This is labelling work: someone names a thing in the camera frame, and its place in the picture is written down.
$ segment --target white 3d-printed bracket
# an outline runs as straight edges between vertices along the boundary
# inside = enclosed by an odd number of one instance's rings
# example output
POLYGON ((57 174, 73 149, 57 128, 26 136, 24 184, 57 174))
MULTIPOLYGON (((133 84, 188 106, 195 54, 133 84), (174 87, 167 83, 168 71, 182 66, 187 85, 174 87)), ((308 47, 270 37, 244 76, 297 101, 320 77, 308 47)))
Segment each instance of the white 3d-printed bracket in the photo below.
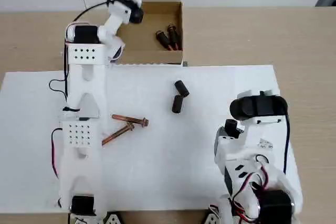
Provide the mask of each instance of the white 3d-printed bracket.
POLYGON ((99 109, 99 118, 105 133, 109 116, 106 94, 109 61, 106 51, 107 47, 104 44, 68 45, 70 64, 68 106, 77 109, 84 94, 92 95, 99 109))
POLYGON ((64 154, 60 165, 62 209, 69 210, 74 195, 94 196, 97 217, 107 213, 103 188, 100 120, 62 121, 64 154), (77 191, 78 180, 85 180, 90 190, 77 191))

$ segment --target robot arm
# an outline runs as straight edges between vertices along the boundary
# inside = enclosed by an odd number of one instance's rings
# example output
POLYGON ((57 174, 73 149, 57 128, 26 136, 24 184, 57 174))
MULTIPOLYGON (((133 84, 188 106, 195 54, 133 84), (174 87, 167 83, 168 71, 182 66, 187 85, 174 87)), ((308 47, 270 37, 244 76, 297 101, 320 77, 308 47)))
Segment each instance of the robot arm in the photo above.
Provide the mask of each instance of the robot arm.
POLYGON ((66 29, 69 73, 68 109, 61 122, 64 154, 60 166, 63 210, 97 223, 107 213, 101 160, 108 131, 107 70, 121 57, 125 44, 116 36, 122 24, 142 21, 141 0, 107 0, 109 19, 102 26, 71 23, 66 29), (98 116, 77 116, 84 95, 91 95, 98 116))
MULTIPOLYGON (((265 125, 279 123, 287 113, 285 100, 277 91, 249 91, 231 103, 230 112, 245 129, 229 119, 217 132, 215 163, 224 175, 232 209, 232 217, 222 215, 222 221, 294 223, 293 217, 302 209, 302 196, 283 171, 274 167, 273 144, 261 138, 265 125)), ((220 209, 227 215, 226 209, 220 209)))

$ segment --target black cylinder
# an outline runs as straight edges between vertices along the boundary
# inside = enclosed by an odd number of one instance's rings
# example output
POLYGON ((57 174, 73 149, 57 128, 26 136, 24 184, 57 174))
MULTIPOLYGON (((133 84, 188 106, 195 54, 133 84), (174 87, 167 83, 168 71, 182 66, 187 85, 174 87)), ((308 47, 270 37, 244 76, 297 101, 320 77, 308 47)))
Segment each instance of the black cylinder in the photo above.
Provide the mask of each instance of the black cylinder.
POLYGON ((181 48, 181 38, 176 31, 176 26, 174 26, 173 24, 170 24, 167 28, 167 32, 169 34, 169 39, 170 39, 170 43, 172 47, 175 50, 181 50, 182 49, 181 48))
POLYGON ((176 95, 174 98, 173 107, 172 107, 172 111, 175 114, 179 114, 181 112, 182 102, 183 102, 183 96, 176 95))
POLYGON ((180 95, 183 96, 184 98, 189 95, 188 89, 185 87, 184 83, 181 80, 175 82, 175 87, 180 93, 180 95))
POLYGON ((170 41, 169 41, 168 37, 164 34, 164 32, 159 30, 155 33, 155 35, 156 35, 157 40, 160 42, 160 44, 164 48, 169 50, 170 41))

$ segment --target perforated plate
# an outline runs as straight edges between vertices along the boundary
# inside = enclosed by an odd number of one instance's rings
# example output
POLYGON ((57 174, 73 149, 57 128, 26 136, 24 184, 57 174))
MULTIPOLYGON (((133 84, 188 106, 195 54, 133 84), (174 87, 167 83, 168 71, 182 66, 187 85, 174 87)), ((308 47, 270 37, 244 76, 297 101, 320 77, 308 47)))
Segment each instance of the perforated plate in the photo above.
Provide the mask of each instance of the perforated plate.
POLYGON ((90 148, 97 143, 98 119, 88 121, 62 121, 63 138, 69 147, 90 148))
POLYGON ((107 63, 106 46, 103 44, 68 44, 70 64, 105 65, 107 63))

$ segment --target wooden table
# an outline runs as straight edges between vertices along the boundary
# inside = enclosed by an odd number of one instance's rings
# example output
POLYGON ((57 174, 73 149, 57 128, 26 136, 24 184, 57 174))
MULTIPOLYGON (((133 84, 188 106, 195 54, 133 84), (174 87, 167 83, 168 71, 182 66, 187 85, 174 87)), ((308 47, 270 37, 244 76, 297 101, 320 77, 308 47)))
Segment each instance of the wooden table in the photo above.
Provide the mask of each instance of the wooden table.
MULTIPOLYGON (((0 14, 0 78, 5 71, 60 70, 66 13, 0 14)), ((190 66, 275 66, 289 103, 304 204, 301 222, 336 223, 336 9, 184 8, 190 66)), ((200 223, 203 211, 125 212, 128 223, 200 223)), ((1 223, 66 223, 65 215, 2 215, 1 223)))

